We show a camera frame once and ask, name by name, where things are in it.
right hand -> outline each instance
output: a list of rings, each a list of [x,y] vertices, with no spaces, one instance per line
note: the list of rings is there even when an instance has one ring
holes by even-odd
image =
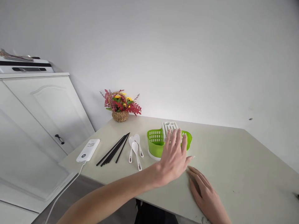
[[[192,166],[188,166],[188,168],[190,169],[187,170],[188,174],[195,178],[200,189],[201,195],[196,190],[193,181],[189,179],[191,191],[203,214],[212,224],[231,224],[219,195],[213,189],[211,183],[199,170]]]
[[[182,147],[181,140],[180,128],[174,129],[172,134],[171,130],[168,131],[161,160],[155,164],[160,176],[158,187],[179,178],[193,159],[193,156],[187,157],[187,135],[183,136]]]

black chopsticks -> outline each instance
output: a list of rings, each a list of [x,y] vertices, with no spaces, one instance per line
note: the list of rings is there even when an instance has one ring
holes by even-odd
[[[97,166],[105,159],[105,157],[110,153],[110,155],[108,155],[108,157],[104,160],[104,162],[101,164],[101,166],[103,166],[103,165],[105,165],[105,164],[107,164],[107,163],[109,163],[111,160],[112,160],[112,158],[114,157],[114,155],[116,154],[116,152],[118,151],[118,149],[120,148],[120,146],[121,146],[121,144],[124,142],[124,140],[126,140],[127,141],[127,139],[128,139],[128,136],[129,136],[129,134],[130,134],[130,132],[129,133],[127,133],[126,135],[124,135],[113,147],[112,147],[112,149],[110,149],[109,150],[109,152],[97,163]]]

table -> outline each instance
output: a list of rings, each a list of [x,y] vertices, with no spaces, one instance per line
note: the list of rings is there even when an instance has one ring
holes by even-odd
[[[128,162],[130,146],[127,141],[116,164],[118,153],[109,164],[96,166],[99,160],[126,133],[138,133],[144,158],[142,168],[154,164],[147,153],[146,133],[161,128],[167,119],[130,115],[126,122],[111,119],[89,139],[101,140],[92,159],[84,166],[82,175],[109,184],[122,177],[138,172],[136,157]],[[194,155],[192,166],[200,170],[219,194],[233,223],[298,223],[299,174],[275,156],[248,132],[238,128],[175,121],[182,129],[192,134],[193,140],[188,156]],[[60,165],[71,172],[78,172],[81,164],[76,158],[87,139],[69,154]],[[198,223],[206,218],[196,205],[189,189],[188,175],[167,186],[153,189],[138,199]]]

cabinet handle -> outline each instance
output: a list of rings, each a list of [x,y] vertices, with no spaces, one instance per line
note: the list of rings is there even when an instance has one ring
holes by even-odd
[[[59,135],[55,135],[55,137],[57,137],[59,139],[59,141],[61,141],[61,144],[63,145],[64,144],[64,141],[61,137],[59,137]]]

green basket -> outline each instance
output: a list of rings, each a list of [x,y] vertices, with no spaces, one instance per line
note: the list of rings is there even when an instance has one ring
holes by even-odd
[[[187,131],[182,131],[182,136],[187,135],[187,151],[192,141],[192,135]],[[149,145],[149,152],[158,158],[161,158],[164,147],[163,129],[153,129],[147,132],[147,143]]]

